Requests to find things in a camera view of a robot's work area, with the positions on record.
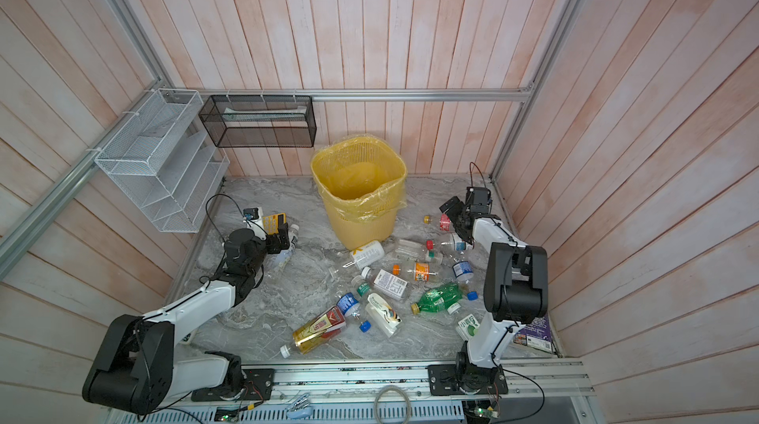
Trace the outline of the pink cap small bottle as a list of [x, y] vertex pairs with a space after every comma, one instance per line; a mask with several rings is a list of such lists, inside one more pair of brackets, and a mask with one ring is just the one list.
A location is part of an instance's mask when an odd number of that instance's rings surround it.
[[436, 226], [441, 232], [449, 232], [452, 228], [452, 221], [446, 214], [427, 215], [423, 218], [423, 222], [428, 226]]

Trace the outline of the red cap clear bottle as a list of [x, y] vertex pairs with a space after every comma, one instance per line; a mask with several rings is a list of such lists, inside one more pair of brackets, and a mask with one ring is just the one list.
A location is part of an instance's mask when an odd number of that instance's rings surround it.
[[458, 254], [472, 248], [468, 242], [464, 241], [458, 234], [449, 232], [448, 234], [442, 234], [436, 238], [426, 241], [426, 247], [428, 250], [438, 251], [446, 254]]

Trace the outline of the blue label pepsi bottle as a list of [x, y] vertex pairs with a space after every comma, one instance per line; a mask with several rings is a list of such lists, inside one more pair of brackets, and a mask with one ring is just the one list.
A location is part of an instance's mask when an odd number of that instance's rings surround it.
[[356, 323], [363, 333], [367, 333], [371, 329], [372, 326], [365, 309], [352, 293], [340, 296], [336, 305], [346, 320]]

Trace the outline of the red yellow tea bottle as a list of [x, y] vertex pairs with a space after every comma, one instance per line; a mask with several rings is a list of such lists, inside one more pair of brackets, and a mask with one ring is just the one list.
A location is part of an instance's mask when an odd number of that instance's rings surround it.
[[289, 358], [296, 352], [308, 354], [314, 348], [339, 335], [346, 325], [342, 311], [334, 305], [297, 329], [293, 333], [293, 340], [283, 345], [280, 353], [283, 358]]

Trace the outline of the white carton drink bottle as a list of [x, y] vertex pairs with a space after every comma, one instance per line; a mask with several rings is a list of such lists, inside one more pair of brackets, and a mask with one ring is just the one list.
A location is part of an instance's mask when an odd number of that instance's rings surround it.
[[387, 338], [393, 337], [401, 326], [402, 320], [395, 309], [377, 293], [367, 296], [367, 312], [371, 323]]

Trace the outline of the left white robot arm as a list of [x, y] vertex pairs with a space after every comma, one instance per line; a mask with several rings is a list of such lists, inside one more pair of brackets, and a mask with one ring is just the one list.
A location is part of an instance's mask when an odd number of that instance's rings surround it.
[[211, 351], [178, 360], [175, 350], [201, 325], [240, 305], [261, 285], [267, 256], [294, 249], [300, 228], [285, 215], [277, 216], [278, 230], [270, 234], [252, 214], [244, 212], [245, 228], [227, 237], [217, 271], [202, 287], [157, 311], [112, 321], [83, 384], [85, 401], [146, 416], [165, 400], [194, 392], [227, 401], [245, 396], [239, 356]]

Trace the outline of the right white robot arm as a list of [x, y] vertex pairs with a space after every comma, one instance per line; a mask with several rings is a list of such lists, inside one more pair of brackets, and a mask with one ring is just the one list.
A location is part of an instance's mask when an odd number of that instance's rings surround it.
[[512, 234], [491, 206], [487, 188], [470, 187], [466, 198], [454, 196], [440, 207], [464, 246], [480, 246], [488, 254], [482, 289], [486, 314], [457, 357], [457, 386], [466, 394], [502, 388], [504, 351], [549, 308], [547, 252]]

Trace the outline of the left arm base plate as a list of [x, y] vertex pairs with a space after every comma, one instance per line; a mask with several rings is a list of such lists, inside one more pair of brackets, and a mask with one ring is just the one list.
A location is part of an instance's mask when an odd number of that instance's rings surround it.
[[242, 369], [229, 372], [225, 381], [214, 388], [200, 388], [191, 394], [193, 402], [266, 401], [271, 398], [275, 370], [271, 368]]

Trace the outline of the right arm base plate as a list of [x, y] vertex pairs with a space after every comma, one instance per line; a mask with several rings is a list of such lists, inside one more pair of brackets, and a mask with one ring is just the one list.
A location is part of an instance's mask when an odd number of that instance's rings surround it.
[[465, 394], [508, 394], [509, 388], [498, 368], [484, 369], [470, 365], [430, 365], [427, 367], [432, 396]]

